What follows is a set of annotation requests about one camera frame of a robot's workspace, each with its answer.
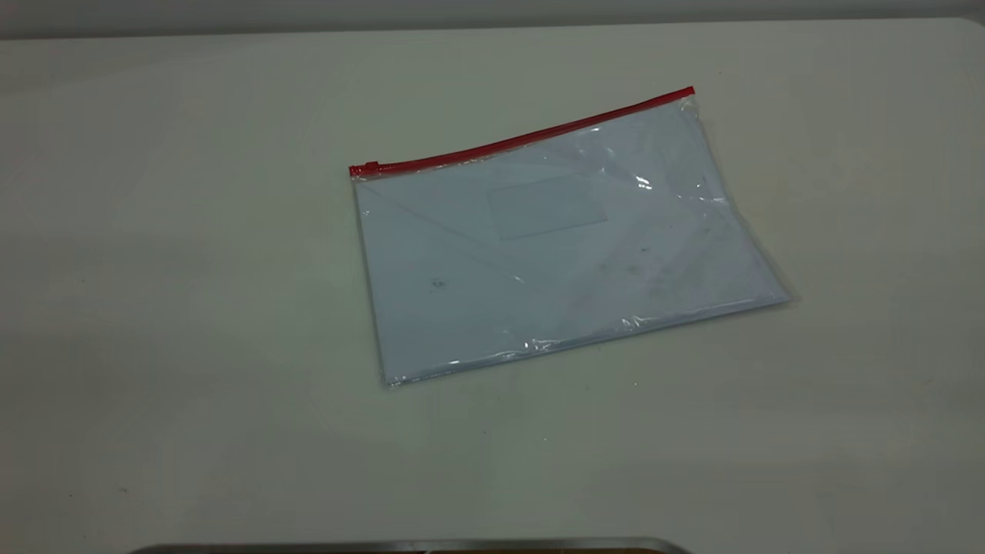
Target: zipper track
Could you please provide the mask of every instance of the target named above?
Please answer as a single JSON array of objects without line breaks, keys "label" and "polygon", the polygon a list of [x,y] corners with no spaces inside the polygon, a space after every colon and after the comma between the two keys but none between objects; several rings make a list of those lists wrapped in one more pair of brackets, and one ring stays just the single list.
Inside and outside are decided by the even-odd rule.
[{"label": "zipper track", "polygon": [[565,123],[555,127],[549,127],[547,129],[541,129],[540,131],[534,131],[532,133],[527,133],[525,135],[520,135],[518,137],[501,140],[499,142],[493,142],[485,146],[478,146],[476,148],[470,148],[468,150],[462,150],[460,152],[452,152],[451,154],[442,154],[441,156],[431,156],[430,158],[421,158],[420,160],[412,160],[410,162],[398,162],[395,164],[380,164],[379,162],[367,162],[361,166],[349,166],[349,176],[355,177],[355,176],[380,175],[380,174],[412,173],[412,172],[419,172],[422,170],[429,170],[440,166],[461,164],[463,162],[468,162],[469,160],[484,158],[486,156],[491,156],[492,154],[497,154],[499,152],[504,152],[506,150],[513,150],[515,148],[520,148],[521,146],[526,146],[534,142],[553,138],[558,135],[562,135],[564,133],[569,133],[571,131],[576,131],[584,127],[596,125],[603,121],[608,121],[610,119],[615,119],[617,117],[622,117],[624,115],[629,115],[631,113],[643,111],[651,107],[657,107],[659,105],[676,102],[680,99],[687,98],[693,94],[694,94],[694,87],[687,87],[686,89],[680,89],[679,91],[674,91],[672,93],[668,93],[666,95],[662,95],[655,99],[650,99],[648,101],[641,102],[639,104],[628,105],[626,107],[621,107],[619,109],[614,109],[612,111],[607,111],[605,113],[593,115],[592,117],[585,117],[584,119],[578,119],[577,121],[571,121],[570,123]]}]

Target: transparent plastic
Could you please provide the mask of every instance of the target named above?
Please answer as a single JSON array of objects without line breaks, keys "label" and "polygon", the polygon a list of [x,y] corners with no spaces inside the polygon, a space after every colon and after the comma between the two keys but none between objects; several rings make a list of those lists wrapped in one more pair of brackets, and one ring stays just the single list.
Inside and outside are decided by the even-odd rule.
[{"label": "transparent plastic", "polygon": [[384,381],[789,300],[693,89],[486,147],[350,168]]}]

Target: plastic sheet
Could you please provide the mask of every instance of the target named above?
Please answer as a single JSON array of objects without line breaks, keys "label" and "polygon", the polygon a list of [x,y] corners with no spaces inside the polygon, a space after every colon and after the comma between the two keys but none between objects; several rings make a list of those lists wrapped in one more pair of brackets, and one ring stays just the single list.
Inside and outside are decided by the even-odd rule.
[{"label": "plastic sheet", "polygon": [[692,100],[351,167],[385,382],[787,301]]}]

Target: table surface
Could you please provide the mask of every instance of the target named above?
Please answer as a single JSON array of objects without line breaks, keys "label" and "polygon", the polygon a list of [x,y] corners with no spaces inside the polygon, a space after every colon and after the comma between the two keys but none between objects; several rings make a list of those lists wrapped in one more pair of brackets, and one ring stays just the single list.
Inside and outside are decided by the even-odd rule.
[{"label": "table surface", "polygon": [[[796,302],[381,386],[347,165],[687,85]],[[0,551],[980,551],[973,23],[0,42],[0,121]]]}]

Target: white wall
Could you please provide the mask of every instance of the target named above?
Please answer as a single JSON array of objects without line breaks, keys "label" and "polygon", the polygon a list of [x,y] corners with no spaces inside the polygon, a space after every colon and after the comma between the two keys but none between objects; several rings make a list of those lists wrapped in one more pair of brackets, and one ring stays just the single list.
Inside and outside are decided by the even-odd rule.
[{"label": "white wall", "polygon": [[960,16],[985,0],[0,0],[0,37]]}]

